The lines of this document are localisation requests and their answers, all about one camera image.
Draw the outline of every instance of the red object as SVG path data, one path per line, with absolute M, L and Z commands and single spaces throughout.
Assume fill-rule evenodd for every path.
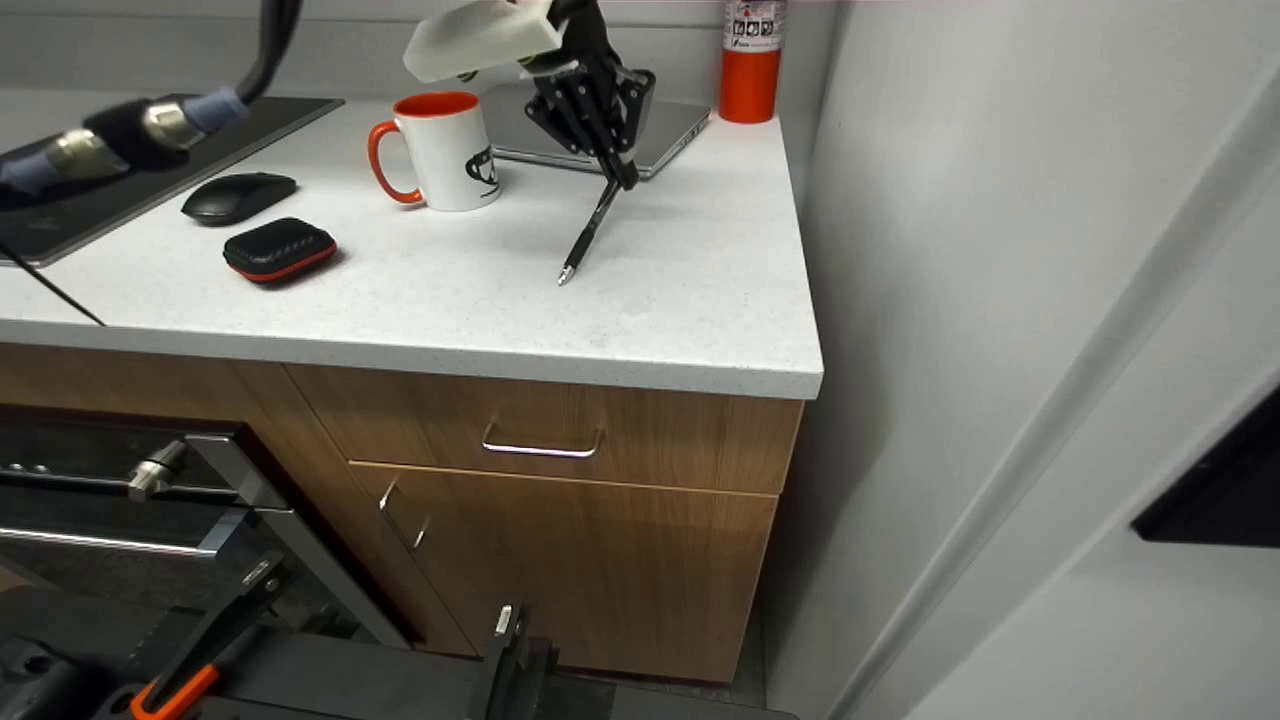
M 774 110 L 783 0 L 727 0 L 718 54 L 718 114 L 762 125 Z
M 219 678 L 219 669 L 217 663 L 204 663 L 179 692 L 166 695 L 166 704 L 159 709 L 147 709 L 147 695 L 155 685 L 139 688 L 131 701 L 127 701 L 127 715 L 131 720 L 186 720 L 192 709 L 212 692 L 212 685 Z

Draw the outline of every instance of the white wall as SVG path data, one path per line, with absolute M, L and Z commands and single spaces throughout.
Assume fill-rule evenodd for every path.
M 802 213 L 828 384 L 768 585 L 780 709 L 902 715 L 1094 528 L 1037 487 L 1072 495 L 1043 476 L 1222 241 L 1209 168 L 1275 24 L 1270 0 L 841 18 Z M 1228 153 L 1239 175 L 1255 153 Z M 1080 510 L 1114 507 L 1091 493 Z
M 306 0 L 277 91 L 373 96 L 416 91 L 398 68 L 412 24 L 432 0 Z M 621 54 L 659 75 L 663 100 L 713 100 L 718 71 L 718 0 L 600 0 Z M 257 47 L 257 0 L 0 0 L 0 82 L 170 91 L 236 78 Z M 828 68 L 833 3 L 788 13 L 780 114 L 797 194 Z

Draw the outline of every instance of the kitchen counter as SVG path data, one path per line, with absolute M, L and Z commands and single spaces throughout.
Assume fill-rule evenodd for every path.
M 0 143 L 48 135 L 99 103 L 0 91 Z M 109 329 L 0 267 L 0 339 L 713 395 L 820 392 L 780 125 L 713 114 L 663 175 L 616 200 L 580 276 L 558 286 L 600 175 L 499 162 L 497 203 L 402 213 L 364 162 L 364 127 L 385 110 L 345 103 L 236 162 L 301 181 L 242 228 L 277 217 L 327 228 L 345 256 L 320 276 L 277 292 L 242 282 L 219 258 L 232 232 L 179 217 L 179 190 L 45 267 Z

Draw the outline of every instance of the black case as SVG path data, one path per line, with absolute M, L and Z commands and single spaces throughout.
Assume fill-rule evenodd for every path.
M 296 217 L 261 223 L 223 245 L 223 258 L 250 282 L 290 282 L 296 276 L 327 263 L 331 256 L 331 234 Z

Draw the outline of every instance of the white mug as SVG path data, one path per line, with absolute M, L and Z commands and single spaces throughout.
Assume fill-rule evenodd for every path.
M 420 189 L 397 189 L 385 171 L 379 143 L 398 130 Z M 367 168 L 397 203 L 469 213 L 499 190 L 478 96 L 423 91 L 402 96 L 393 119 L 367 127 Z

